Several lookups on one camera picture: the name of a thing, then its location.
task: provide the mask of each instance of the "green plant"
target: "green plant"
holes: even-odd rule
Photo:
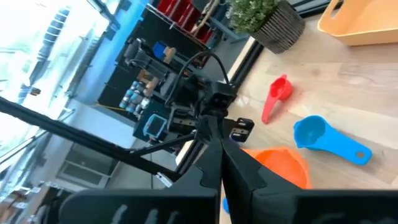
[[[230,24],[238,32],[253,33],[272,14],[279,0],[228,0]]]

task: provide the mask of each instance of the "ribbed pot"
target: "ribbed pot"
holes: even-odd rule
[[[282,0],[261,28],[251,36],[273,53],[280,54],[296,43],[304,28],[305,21],[287,1]]]

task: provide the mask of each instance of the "wire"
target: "wire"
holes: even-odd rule
[[[227,74],[226,74],[226,70],[225,70],[225,68],[224,68],[223,63],[221,62],[221,59],[220,59],[216,54],[214,54],[214,52],[212,52],[212,51],[210,51],[210,50],[207,50],[207,51],[204,51],[204,52],[199,52],[199,53],[195,54],[194,56],[192,56],[192,57],[183,65],[183,67],[181,68],[180,72],[178,73],[177,79],[174,81],[174,85],[173,85],[172,91],[170,92],[170,95],[167,97],[167,99],[166,99],[166,101],[165,101],[165,106],[169,106],[169,105],[170,105],[170,101],[171,101],[172,95],[174,94],[175,89],[177,88],[178,84],[180,83],[180,80],[181,80],[181,78],[182,78],[182,75],[184,74],[184,71],[188,68],[188,66],[189,66],[194,60],[196,60],[198,57],[201,57],[201,56],[212,56],[213,58],[215,58],[216,61],[218,62],[218,64],[220,65],[220,67],[221,67],[221,71],[223,72],[223,76],[224,76],[225,82],[226,82],[227,84],[229,84],[228,76],[227,76]]]

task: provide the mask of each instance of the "red measuring cup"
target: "red measuring cup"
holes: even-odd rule
[[[261,120],[264,124],[269,122],[269,116],[271,114],[274,105],[278,100],[286,100],[290,94],[292,94],[293,87],[288,81],[287,75],[282,75],[277,78],[270,86],[269,93],[267,96],[266,103],[262,109]]]

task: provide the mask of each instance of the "orange plastic tray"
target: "orange plastic tray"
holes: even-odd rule
[[[349,46],[398,42],[398,0],[344,0],[333,12],[337,3],[330,1],[318,30]]]
[[[302,189],[311,189],[307,162],[288,147],[271,147],[266,150],[243,149],[262,165]]]

